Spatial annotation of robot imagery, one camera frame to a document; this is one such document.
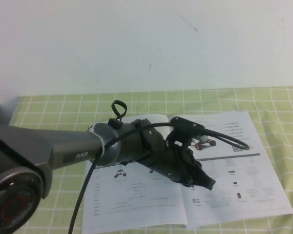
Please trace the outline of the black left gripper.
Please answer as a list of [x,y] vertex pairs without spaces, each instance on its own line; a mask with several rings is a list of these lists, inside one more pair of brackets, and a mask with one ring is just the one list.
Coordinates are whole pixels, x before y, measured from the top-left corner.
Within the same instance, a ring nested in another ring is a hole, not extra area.
[[200,186],[211,191],[216,181],[195,160],[189,145],[202,132],[202,125],[181,117],[169,123],[134,121],[142,140],[143,155],[135,161],[186,187]]

